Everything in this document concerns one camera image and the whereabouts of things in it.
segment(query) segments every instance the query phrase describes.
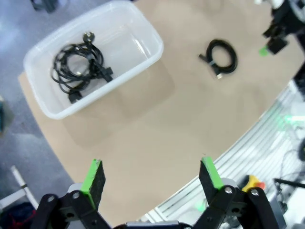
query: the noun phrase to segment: cardboard sheet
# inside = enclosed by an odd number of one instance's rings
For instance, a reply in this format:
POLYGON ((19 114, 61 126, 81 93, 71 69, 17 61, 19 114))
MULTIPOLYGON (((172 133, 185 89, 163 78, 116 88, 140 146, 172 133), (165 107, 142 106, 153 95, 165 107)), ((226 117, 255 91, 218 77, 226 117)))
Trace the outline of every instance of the cardboard sheet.
POLYGON ((91 161, 103 160, 100 211, 112 225, 138 219, 165 201, 198 174, 202 156, 219 157, 270 107, 304 60, 293 37, 278 55, 259 55, 267 42, 261 34, 270 23, 268 5, 136 5, 162 37, 164 53, 118 89, 57 121, 41 112, 25 73, 20 76, 42 132, 72 179, 82 182, 91 161), (198 58, 215 38, 229 41, 239 60, 222 80, 198 58))

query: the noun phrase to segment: concrete floor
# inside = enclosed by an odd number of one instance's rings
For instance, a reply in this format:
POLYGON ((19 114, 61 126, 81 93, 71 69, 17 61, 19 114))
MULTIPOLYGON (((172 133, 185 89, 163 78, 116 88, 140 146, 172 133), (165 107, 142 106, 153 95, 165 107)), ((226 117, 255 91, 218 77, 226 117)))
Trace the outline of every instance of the concrete floor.
POLYGON ((23 58, 37 42, 69 20, 107 0, 60 0, 48 14, 35 11, 30 0, 0 0, 0 96, 12 123, 0 137, 0 198, 18 189, 10 172, 16 165, 40 201, 46 193, 63 195, 72 183, 51 150, 27 105, 18 83, 23 58))

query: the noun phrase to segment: coiled power cord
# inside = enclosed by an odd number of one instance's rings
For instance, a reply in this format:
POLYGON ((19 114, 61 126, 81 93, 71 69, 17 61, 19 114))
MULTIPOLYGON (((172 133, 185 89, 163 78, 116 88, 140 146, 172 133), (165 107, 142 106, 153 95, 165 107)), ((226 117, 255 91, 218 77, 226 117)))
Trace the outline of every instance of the coiled power cord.
POLYGON ((208 63, 213 71, 215 72, 216 76, 218 79, 222 78, 222 74, 229 74, 235 71, 237 68, 237 55, 233 47, 226 41, 223 40, 212 40, 206 50, 205 56, 200 54, 199 58, 208 63), (221 67, 216 62, 213 60, 213 48, 216 46, 224 48, 228 53, 231 58, 231 64, 225 67, 221 67))
POLYGON ((94 33, 85 33, 84 43, 69 44, 54 58, 51 77, 59 84, 60 89, 69 95, 72 104, 82 99, 81 91, 88 87, 91 80, 103 78, 107 83, 112 80, 112 69, 103 67, 104 57, 102 52, 92 44, 94 38, 94 33), (74 73, 69 68, 68 61, 75 55, 84 57, 89 62, 83 73, 74 73))

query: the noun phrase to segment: white plastic bin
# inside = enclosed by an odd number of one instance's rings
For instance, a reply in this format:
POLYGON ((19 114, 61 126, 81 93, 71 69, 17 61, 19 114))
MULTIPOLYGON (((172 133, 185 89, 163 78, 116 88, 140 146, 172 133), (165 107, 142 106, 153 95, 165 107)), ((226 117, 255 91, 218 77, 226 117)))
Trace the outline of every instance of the white plastic bin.
POLYGON ((70 21, 34 46, 24 59, 24 68, 41 110, 49 118, 62 119, 144 71, 162 53, 162 39, 138 8, 129 1, 111 1, 70 21), (113 80, 94 80, 81 92, 85 96, 71 104, 51 79, 53 58, 64 45, 81 43, 89 31, 95 34, 93 44, 103 53, 104 66, 113 70, 113 80))

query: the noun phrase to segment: yellow object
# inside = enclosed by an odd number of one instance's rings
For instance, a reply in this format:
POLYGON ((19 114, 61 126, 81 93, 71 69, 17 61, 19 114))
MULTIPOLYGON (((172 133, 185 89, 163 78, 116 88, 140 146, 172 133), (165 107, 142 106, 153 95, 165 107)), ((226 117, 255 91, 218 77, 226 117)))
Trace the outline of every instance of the yellow object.
POLYGON ((253 187, 260 187, 262 189, 265 188, 265 184, 262 183, 256 176, 249 175, 248 177, 249 177, 249 181, 246 184, 246 186, 243 187, 242 191, 248 192, 248 190, 253 187))

